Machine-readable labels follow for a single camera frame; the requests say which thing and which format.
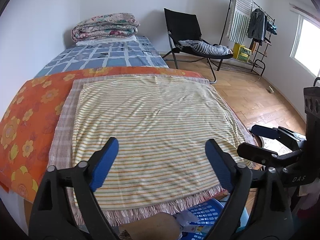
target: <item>yellow crate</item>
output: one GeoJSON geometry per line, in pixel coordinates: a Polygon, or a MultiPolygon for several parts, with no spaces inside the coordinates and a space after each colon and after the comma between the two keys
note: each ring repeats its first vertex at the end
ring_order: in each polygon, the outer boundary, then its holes
{"type": "Polygon", "coordinates": [[[250,49],[247,49],[245,46],[241,44],[235,43],[233,47],[233,58],[243,62],[248,62],[250,55],[250,49]]]}

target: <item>blue plastic basket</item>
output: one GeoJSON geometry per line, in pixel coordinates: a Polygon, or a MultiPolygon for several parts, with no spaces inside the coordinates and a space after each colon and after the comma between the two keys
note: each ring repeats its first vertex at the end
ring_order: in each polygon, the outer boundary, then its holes
{"type": "MultiPolygon", "coordinates": [[[[200,219],[199,222],[190,223],[190,225],[213,226],[223,210],[223,205],[215,199],[210,199],[207,202],[188,208],[188,210],[200,219]]],[[[188,233],[181,240],[201,240],[205,236],[206,233],[188,233]]]]}

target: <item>fabric stack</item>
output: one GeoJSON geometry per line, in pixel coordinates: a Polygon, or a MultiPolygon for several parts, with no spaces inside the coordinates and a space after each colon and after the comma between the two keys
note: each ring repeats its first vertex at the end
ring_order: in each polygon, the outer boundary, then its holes
{"type": "Polygon", "coordinates": [[[72,30],[72,40],[77,45],[136,41],[140,23],[130,13],[96,16],[77,24],[72,30]]]}

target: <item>black folding chair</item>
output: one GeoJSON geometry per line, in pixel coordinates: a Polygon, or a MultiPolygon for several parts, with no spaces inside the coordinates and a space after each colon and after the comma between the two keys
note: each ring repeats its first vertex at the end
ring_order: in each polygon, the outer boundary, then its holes
{"type": "Polygon", "coordinates": [[[217,81],[217,78],[216,78],[216,75],[214,74],[211,63],[213,63],[218,68],[217,71],[219,71],[223,60],[232,58],[233,54],[218,57],[218,56],[208,56],[208,55],[196,53],[190,47],[183,47],[181,49],[181,47],[179,47],[181,46],[179,41],[192,40],[192,41],[204,41],[208,43],[207,41],[201,38],[202,34],[201,34],[200,26],[197,20],[197,16],[194,14],[171,11],[166,8],[164,9],[164,15],[165,15],[165,20],[167,22],[167,29],[168,29],[169,43],[170,43],[171,50],[162,58],[165,61],[174,61],[177,69],[179,69],[177,61],[197,62],[206,58],[211,68],[212,74],[214,76],[214,81],[211,81],[210,83],[214,84],[217,81]],[[180,52],[184,52],[193,56],[198,56],[200,57],[200,59],[197,59],[197,60],[177,59],[175,56],[175,53],[180,53],[180,52]],[[172,53],[173,59],[165,59],[171,53],[172,53]],[[219,59],[220,60],[219,65],[216,65],[214,62],[210,61],[210,59],[219,59]]]}

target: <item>floral quilt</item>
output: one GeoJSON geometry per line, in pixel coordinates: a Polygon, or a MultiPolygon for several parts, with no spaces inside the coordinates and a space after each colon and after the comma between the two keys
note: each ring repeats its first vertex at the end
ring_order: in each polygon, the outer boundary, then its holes
{"type": "Polygon", "coordinates": [[[73,41],[104,39],[108,37],[131,37],[138,32],[140,23],[130,13],[95,16],[77,24],[72,30],[73,41]]]}

